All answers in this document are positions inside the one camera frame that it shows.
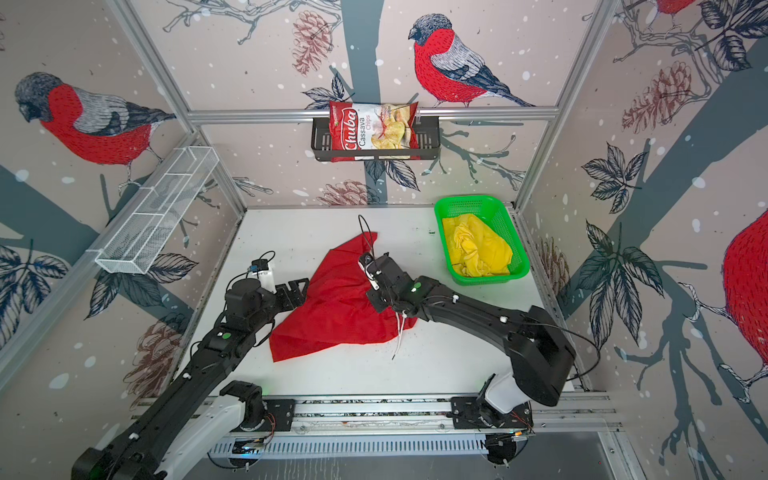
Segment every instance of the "bag of chips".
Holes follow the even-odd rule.
[[[332,150],[389,150],[419,148],[413,120],[419,104],[354,104],[330,102]],[[382,159],[418,160],[387,156]],[[334,157],[332,161],[372,160],[373,157]]]

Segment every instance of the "white tabletop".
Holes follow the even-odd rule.
[[[248,210],[214,285],[192,342],[202,339],[224,306],[227,282],[267,250],[275,283],[311,277],[328,250],[360,233],[362,214],[379,233],[377,255],[391,258],[412,278],[435,278],[459,293],[498,306],[528,311],[543,306],[531,274],[484,286],[459,286],[445,256],[431,207]],[[288,313],[280,314],[282,321]],[[257,335],[260,339],[269,327]],[[261,385],[265,395],[393,395],[477,392],[492,373],[509,370],[509,358],[489,343],[451,326],[420,320],[397,340],[375,345],[339,345],[274,363],[269,346],[252,349],[221,386],[232,380]],[[189,360],[185,353],[180,366]]]

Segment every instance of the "green plastic basket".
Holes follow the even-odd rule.
[[[448,245],[445,244],[445,232],[442,229],[443,218],[458,217],[462,214],[475,214],[486,225],[491,227],[512,248],[512,262],[508,265],[509,275],[468,277],[461,276],[453,270]],[[512,226],[507,207],[497,198],[489,195],[467,195],[464,197],[447,197],[435,204],[437,227],[440,229],[440,240],[445,252],[445,265],[459,285],[487,285],[489,283],[505,283],[528,275],[531,263],[525,254],[520,237]]]

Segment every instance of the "yellow towel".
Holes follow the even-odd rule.
[[[442,219],[453,269],[461,276],[509,275],[512,249],[473,214]]]

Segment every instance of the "red cloth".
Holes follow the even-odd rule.
[[[376,233],[372,236],[376,242]],[[392,309],[376,313],[366,296],[371,284],[357,262],[367,247],[361,234],[328,252],[310,279],[306,302],[272,332],[274,362],[340,343],[383,343],[397,337]],[[408,319],[406,329],[415,322]]]

